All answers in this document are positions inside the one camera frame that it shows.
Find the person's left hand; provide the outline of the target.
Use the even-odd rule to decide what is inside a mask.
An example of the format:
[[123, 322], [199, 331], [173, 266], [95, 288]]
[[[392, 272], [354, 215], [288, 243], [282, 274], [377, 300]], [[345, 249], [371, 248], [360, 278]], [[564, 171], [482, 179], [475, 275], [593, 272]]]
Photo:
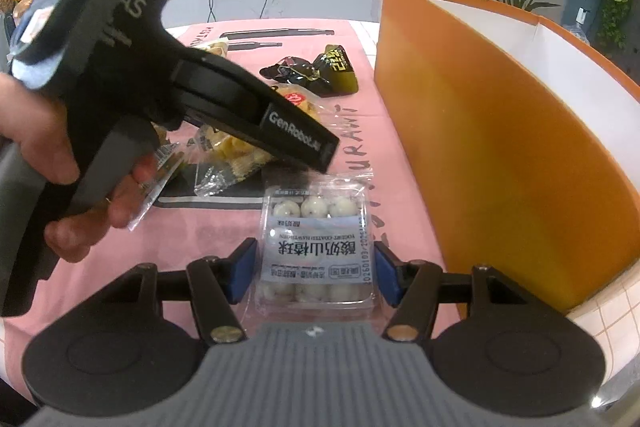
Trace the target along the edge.
[[[1, 135], [17, 143], [24, 159], [48, 181], [68, 185], [79, 178], [65, 106], [6, 74], [1, 76]], [[47, 245], [67, 262], [85, 259], [108, 231], [126, 228], [142, 205], [141, 184], [155, 173], [154, 156], [141, 157], [105, 202], [82, 215], [49, 223], [44, 230]]]

